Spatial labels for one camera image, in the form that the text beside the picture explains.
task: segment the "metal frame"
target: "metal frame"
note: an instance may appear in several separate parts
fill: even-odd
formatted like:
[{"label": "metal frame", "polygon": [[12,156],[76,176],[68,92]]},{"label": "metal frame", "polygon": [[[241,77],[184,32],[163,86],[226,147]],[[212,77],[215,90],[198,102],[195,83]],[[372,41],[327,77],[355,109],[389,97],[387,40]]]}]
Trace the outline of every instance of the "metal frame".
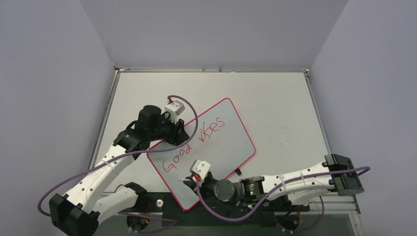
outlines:
[{"label": "metal frame", "polygon": [[[313,101],[313,106],[314,109],[316,111],[316,115],[317,115],[317,119],[319,121],[320,124],[320,128],[322,130],[322,134],[323,134],[323,139],[325,141],[326,144],[326,148],[328,150],[328,153],[331,153],[331,149],[330,149],[330,145],[328,143],[328,139],[327,139],[327,135],[326,135],[326,131],[324,129],[321,117],[320,117],[320,113],[317,109],[317,104],[316,101],[314,99],[313,96],[313,91],[311,89],[311,85],[310,85],[310,78],[308,76],[308,69],[294,69],[294,70],[279,70],[279,69],[251,69],[251,68],[234,68],[234,69],[223,69],[223,68],[195,68],[195,69],[155,69],[155,68],[119,68],[116,69],[116,73],[115,73],[115,77],[114,77],[114,81],[113,81],[113,85],[112,85],[112,89],[110,91],[110,95],[109,95],[109,100],[107,102],[107,107],[105,110],[105,113],[103,115],[103,120],[101,122],[101,126],[100,126],[100,130],[98,133],[98,137],[97,137],[97,141],[94,147],[94,152],[92,154],[91,157],[91,161],[90,161],[90,165],[89,168],[92,168],[96,162],[97,159],[97,155],[98,155],[98,150],[100,148],[100,144],[101,144],[101,139],[103,137],[104,134],[104,129],[106,127],[107,124],[107,119],[110,113],[110,109],[112,106],[112,102],[113,102],[113,98],[114,95],[116,93],[116,88],[119,82],[119,78],[120,78],[120,74],[121,73],[149,73],[149,72],[155,72],[155,73],[161,73],[161,72],[221,72],[221,73],[225,73],[225,72],[298,72],[298,73],[303,73],[306,83],[307,83],[307,87],[308,90],[310,92],[310,96],[311,99]],[[362,224],[360,222],[360,218],[359,218],[359,214],[360,214],[360,210],[359,210],[359,206],[357,204],[357,199],[355,196],[353,197],[340,197],[338,196],[336,193],[330,193],[330,194],[326,194],[323,196],[323,201],[325,203],[325,214],[348,214],[351,224],[352,224],[352,228],[355,232],[356,236],[363,236],[364,232],[362,229]],[[319,198],[314,198],[312,199],[312,201],[310,201],[310,209],[311,212],[306,212],[306,214],[319,214],[319,212],[321,211],[321,202]]]}]

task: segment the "whiteboard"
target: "whiteboard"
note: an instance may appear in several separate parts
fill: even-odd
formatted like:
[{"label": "whiteboard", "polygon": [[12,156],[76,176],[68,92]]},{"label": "whiteboard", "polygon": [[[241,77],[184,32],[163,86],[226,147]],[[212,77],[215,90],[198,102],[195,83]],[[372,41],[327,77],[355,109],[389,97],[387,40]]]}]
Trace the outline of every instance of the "whiteboard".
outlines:
[{"label": "whiteboard", "polygon": [[[203,112],[198,121],[198,132],[184,148],[148,153],[148,159],[183,210],[191,209],[199,201],[181,180],[191,175],[195,160],[209,162],[214,178],[223,179],[255,154],[255,146],[229,98]],[[185,126],[185,131],[192,134],[194,128],[195,119]],[[163,141],[151,149],[169,147]]]},{"label": "whiteboard", "polygon": [[[233,100],[256,154],[241,166],[241,176],[229,177],[231,181],[304,169],[328,153],[303,73],[125,72],[118,80],[95,163],[144,105],[163,108],[171,94],[188,99],[198,114],[224,97]],[[186,109],[180,118],[188,122],[194,117]],[[144,154],[107,191],[129,182],[149,192],[169,192]]]}]

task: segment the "red-bordered whiteboard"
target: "red-bordered whiteboard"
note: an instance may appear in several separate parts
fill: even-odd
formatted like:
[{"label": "red-bordered whiteboard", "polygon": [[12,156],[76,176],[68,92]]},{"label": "red-bordered whiteboard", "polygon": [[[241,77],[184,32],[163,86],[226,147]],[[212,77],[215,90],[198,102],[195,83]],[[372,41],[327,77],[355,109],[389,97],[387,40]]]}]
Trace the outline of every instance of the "red-bordered whiteboard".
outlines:
[{"label": "red-bordered whiteboard", "polygon": [[[191,174],[189,170],[196,159],[209,162],[213,176],[222,179],[252,157],[256,150],[231,99],[222,99],[198,117],[198,131],[183,148],[148,153],[149,161],[184,210],[191,209],[199,201],[181,180]],[[194,128],[195,119],[185,125],[188,134]],[[162,141],[151,149],[167,147],[170,145]]]}]

